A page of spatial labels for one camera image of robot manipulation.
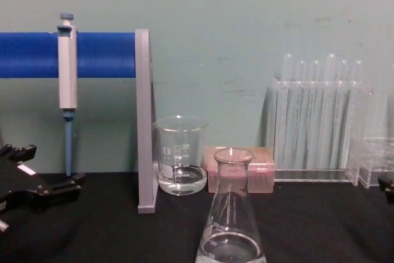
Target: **micropipette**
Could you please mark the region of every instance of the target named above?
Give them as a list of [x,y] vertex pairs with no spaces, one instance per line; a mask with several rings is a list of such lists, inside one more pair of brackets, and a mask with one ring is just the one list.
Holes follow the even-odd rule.
[[58,29],[59,107],[65,120],[66,175],[71,175],[72,122],[77,108],[76,28],[71,25],[72,14],[60,14],[63,23]]

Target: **erlenmeyer flask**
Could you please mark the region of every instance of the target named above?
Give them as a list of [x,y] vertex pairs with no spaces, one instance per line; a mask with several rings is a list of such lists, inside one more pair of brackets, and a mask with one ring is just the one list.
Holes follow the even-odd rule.
[[196,256],[196,263],[265,263],[247,191],[253,153],[226,148],[215,153],[217,191]]

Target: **glass rim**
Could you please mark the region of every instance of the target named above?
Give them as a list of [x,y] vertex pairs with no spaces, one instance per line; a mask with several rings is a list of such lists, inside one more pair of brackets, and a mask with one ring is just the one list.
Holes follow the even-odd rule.
[[[229,150],[230,151],[230,156],[231,156],[232,150],[244,151],[244,152],[246,152],[248,154],[248,156],[244,157],[242,159],[240,158],[238,160],[231,160],[229,157],[219,156],[219,154],[223,153],[225,150]],[[227,148],[223,148],[223,149],[220,149],[220,150],[216,151],[215,154],[214,154],[214,158],[215,158],[215,160],[220,161],[222,163],[230,163],[230,164],[233,164],[233,163],[245,163],[247,161],[252,161],[252,159],[254,158],[254,154],[253,154],[253,152],[251,152],[250,150],[245,149],[245,148],[227,147]]]
[[[190,120],[190,122],[196,123],[197,127],[194,127],[193,129],[179,130],[179,129],[169,129],[168,127],[163,126],[164,123],[170,123],[170,122],[176,123],[177,121],[181,121],[181,120]],[[175,115],[175,116],[168,116],[165,118],[158,119],[152,124],[152,126],[167,132],[195,132],[204,129],[205,127],[208,126],[208,124],[209,124],[208,121],[197,116]]]

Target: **teal wall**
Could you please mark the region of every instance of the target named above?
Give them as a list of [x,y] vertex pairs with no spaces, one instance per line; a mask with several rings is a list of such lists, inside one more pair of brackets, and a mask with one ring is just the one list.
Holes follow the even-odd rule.
[[[79,31],[149,28],[158,118],[207,118],[208,144],[262,143],[265,92],[287,52],[362,59],[375,94],[392,91],[392,0],[0,0],[0,31],[55,31],[60,12],[74,13]],[[77,170],[135,169],[135,83],[79,83]],[[366,108],[371,135],[390,115],[389,96],[375,97],[383,111]],[[3,142],[39,146],[35,170],[63,170],[56,81],[1,80],[0,129]]]

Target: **glass beaker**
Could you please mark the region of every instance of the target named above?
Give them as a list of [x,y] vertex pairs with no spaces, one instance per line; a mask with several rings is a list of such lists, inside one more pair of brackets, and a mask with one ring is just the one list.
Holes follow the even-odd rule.
[[247,191],[247,167],[254,155],[241,148],[215,153],[217,191],[212,201],[196,263],[265,263]]
[[207,182],[201,168],[204,130],[208,122],[193,116],[173,116],[157,120],[159,186],[173,195],[199,192]]

